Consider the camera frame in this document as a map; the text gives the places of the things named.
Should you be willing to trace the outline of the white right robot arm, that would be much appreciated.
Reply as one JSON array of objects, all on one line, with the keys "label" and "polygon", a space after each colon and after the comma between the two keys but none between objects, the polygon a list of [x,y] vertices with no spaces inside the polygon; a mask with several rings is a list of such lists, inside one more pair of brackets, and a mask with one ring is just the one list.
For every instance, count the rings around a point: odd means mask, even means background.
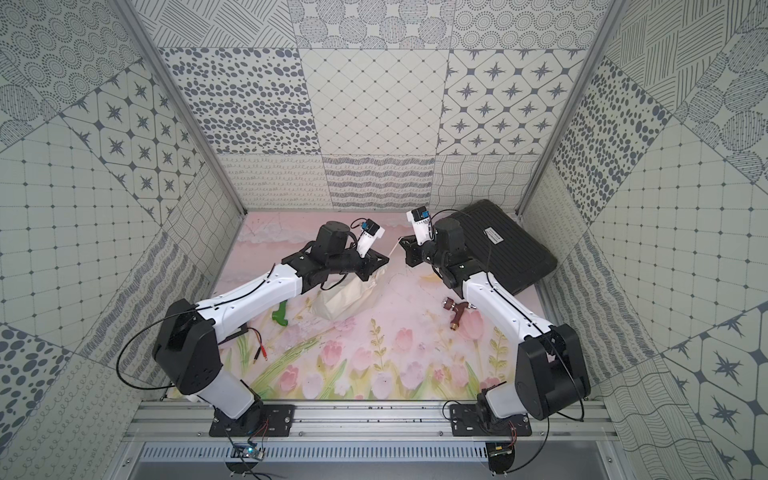
[{"label": "white right robot arm", "polygon": [[406,218],[413,228],[399,241],[406,264],[431,265],[449,289],[500,330],[516,354],[513,378],[481,391],[478,414],[491,423],[524,413],[545,420],[582,404],[591,394],[591,382],[577,332],[536,315],[508,292],[489,262],[471,254],[457,220],[435,222],[424,208],[409,211]]}]

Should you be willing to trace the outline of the dark red garden hose nozzle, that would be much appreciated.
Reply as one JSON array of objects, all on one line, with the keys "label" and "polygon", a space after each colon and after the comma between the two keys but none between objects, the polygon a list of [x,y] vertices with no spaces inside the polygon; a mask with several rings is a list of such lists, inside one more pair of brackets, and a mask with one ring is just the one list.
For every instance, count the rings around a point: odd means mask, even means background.
[{"label": "dark red garden hose nozzle", "polygon": [[447,297],[443,303],[442,308],[453,314],[450,320],[449,326],[452,331],[457,331],[461,325],[461,319],[467,310],[474,309],[474,306],[467,301],[454,301],[452,298]]}]

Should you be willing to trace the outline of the white cloth drawstring bag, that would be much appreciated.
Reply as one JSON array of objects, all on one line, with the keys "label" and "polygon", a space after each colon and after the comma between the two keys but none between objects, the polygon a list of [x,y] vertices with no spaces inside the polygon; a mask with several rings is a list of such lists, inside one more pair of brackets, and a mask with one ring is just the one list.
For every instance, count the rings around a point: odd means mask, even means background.
[{"label": "white cloth drawstring bag", "polygon": [[333,289],[320,291],[310,311],[319,318],[336,322],[373,307],[383,291],[386,270],[384,267],[377,271],[366,282],[354,276]]}]

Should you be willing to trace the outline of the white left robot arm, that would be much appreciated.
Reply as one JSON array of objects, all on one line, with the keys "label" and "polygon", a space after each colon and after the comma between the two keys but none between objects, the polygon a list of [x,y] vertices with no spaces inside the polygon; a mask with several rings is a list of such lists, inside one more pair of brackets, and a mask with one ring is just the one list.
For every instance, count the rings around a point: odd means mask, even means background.
[{"label": "white left robot arm", "polygon": [[257,315],[322,285],[331,275],[367,281],[388,258],[373,249],[385,229],[371,219],[356,235],[338,221],[323,224],[313,241],[256,279],[192,304],[173,303],[160,322],[152,357],[183,395],[195,395],[218,413],[239,420],[260,398],[227,371],[219,345]]}]

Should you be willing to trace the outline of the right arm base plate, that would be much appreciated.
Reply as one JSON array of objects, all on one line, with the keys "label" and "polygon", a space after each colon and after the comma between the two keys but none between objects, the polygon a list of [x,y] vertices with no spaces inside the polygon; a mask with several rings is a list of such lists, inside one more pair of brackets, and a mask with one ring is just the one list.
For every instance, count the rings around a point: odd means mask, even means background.
[{"label": "right arm base plate", "polygon": [[454,437],[520,437],[532,435],[532,427],[526,414],[498,418],[477,404],[449,402],[442,410],[449,420]]}]

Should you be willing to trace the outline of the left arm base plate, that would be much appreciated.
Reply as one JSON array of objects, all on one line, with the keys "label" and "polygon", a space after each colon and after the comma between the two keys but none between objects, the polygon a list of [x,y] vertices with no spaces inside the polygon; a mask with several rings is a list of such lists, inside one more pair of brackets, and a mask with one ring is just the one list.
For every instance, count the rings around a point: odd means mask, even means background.
[{"label": "left arm base plate", "polygon": [[296,406],[293,404],[255,403],[237,419],[214,409],[209,436],[230,437],[288,437],[293,425]]}]

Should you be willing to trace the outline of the white bag drawstring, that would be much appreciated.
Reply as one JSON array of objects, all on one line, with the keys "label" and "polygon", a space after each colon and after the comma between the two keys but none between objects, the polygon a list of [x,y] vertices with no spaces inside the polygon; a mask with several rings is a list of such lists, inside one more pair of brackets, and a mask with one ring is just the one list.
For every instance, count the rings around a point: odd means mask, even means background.
[{"label": "white bag drawstring", "polygon": [[402,237],[399,237],[395,241],[394,245],[392,246],[388,254],[389,262],[385,267],[385,272],[383,275],[383,279],[386,283],[389,283],[394,276],[401,273],[402,270],[406,267],[405,253],[402,246],[400,245],[401,240],[402,240]]}]

